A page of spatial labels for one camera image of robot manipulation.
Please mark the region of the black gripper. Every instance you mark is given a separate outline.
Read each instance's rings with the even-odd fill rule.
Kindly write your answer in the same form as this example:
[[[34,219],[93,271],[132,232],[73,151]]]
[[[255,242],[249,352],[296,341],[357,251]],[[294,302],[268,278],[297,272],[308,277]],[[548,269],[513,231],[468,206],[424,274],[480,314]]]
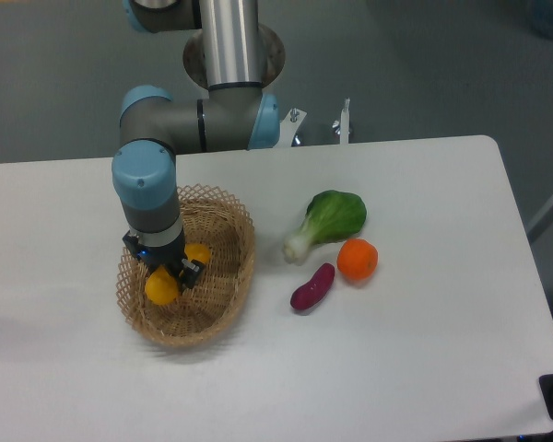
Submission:
[[[127,231],[123,236],[123,243],[130,255],[143,264],[149,274],[160,266],[164,266],[169,273],[180,273],[181,289],[193,289],[206,268],[198,260],[186,259],[184,234],[164,246],[149,247],[141,244],[138,236]]]

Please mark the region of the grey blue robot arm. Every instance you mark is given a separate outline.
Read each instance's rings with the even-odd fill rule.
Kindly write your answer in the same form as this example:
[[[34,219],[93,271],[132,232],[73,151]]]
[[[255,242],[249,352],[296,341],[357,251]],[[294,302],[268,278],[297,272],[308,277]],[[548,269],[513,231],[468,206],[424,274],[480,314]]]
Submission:
[[[191,288],[202,262],[185,253],[177,193],[182,154],[269,148],[280,136],[277,99],[263,92],[265,47],[254,1],[125,1],[130,24],[148,33],[202,32],[208,96],[180,103],[161,87],[128,91],[112,184],[129,226],[124,245],[151,272],[147,294]]]

